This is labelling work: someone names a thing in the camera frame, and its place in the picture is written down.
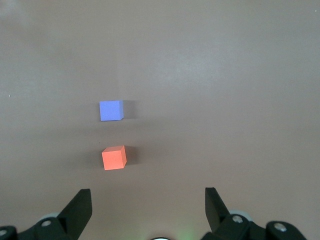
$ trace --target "red-orange block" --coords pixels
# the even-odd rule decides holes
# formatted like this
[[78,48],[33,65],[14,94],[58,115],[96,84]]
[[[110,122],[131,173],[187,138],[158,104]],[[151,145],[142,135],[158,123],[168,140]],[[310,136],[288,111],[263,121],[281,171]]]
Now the red-orange block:
[[123,169],[127,163],[125,146],[107,147],[102,152],[104,170]]

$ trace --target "gray floor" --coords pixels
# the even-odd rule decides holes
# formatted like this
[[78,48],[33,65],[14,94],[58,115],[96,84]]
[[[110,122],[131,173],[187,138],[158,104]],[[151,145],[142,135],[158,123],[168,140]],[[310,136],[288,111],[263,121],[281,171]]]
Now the gray floor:
[[0,225],[90,188],[81,240],[198,240],[216,187],[320,239],[319,26],[318,0],[0,0]]

